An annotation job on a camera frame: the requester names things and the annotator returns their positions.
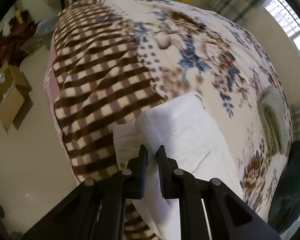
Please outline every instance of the floral bedspread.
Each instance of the floral bedspread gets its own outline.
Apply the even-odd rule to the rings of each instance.
[[[273,65],[250,32],[170,0],[79,0],[60,13],[54,41],[60,89],[54,112],[79,181],[118,170],[113,125],[196,90],[226,139],[244,201],[267,221],[292,123]],[[258,115],[257,102],[270,85],[285,103],[285,155],[269,155]],[[131,205],[125,234],[150,237]],[[131,221],[139,224],[131,229]]]
[[[134,21],[138,58],[165,100],[199,92],[218,122],[242,184],[244,201],[267,220],[293,140],[284,91],[265,51],[247,30],[219,14],[170,0],[102,0]],[[269,85],[285,102],[290,144],[271,157],[257,102]]]

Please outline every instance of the window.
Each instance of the window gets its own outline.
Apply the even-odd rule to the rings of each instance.
[[[273,16],[300,55],[300,19],[285,0],[267,0],[264,8]]]

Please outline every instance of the metal screw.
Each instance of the metal screw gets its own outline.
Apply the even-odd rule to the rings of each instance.
[[[93,180],[93,179],[86,179],[86,180],[84,181],[84,184],[85,184],[86,186],[92,186],[92,185],[94,184],[94,180]]]
[[[212,179],[212,183],[214,184],[214,185],[216,185],[216,186],[219,186],[219,185],[221,185],[221,180],[220,179],[218,179],[218,178],[213,178]]]
[[[174,174],[176,174],[176,175],[182,175],[183,174],[183,170],[182,169],[176,169],[176,170],[174,170]]]
[[[124,175],[130,175],[132,173],[132,171],[131,170],[129,170],[129,169],[124,169],[124,170],[122,170],[122,174],[124,174]]]

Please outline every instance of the checkered blanket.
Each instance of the checkered blanket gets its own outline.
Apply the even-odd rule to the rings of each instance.
[[[162,98],[137,60],[130,22],[96,0],[81,0],[60,14],[53,64],[60,93],[54,104],[73,171],[80,181],[118,171],[111,127],[134,120]],[[127,201],[125,238],[157,238]]]
[[[54,112],[79,181],[118,171],[114,125],[195,90],[226,139],[244,201],[267,220],[292,123],[277,74],[251,33],[170,0],[80,0],[60,13],[54,41]],[[257,107],[270,85],[282,97],[289,131],[287,151],[275,156]],[[157,238],[129,201],[124,238]]]

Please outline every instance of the white cloth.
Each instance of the white cloth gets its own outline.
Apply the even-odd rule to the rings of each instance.
[[[133,200],[135,208],[149,228],[162,240],[179,240],[178,200],[165,200],[160,191],[155,154],[164,145],[167,157],[196,178],[221,179],[242,198],[237,170],[218,124],[205,110],[202,97],[190,92],[144,111],[134,124],[113,128],[118,166],[138,156],[140,144],[148,150],[145,195]]]

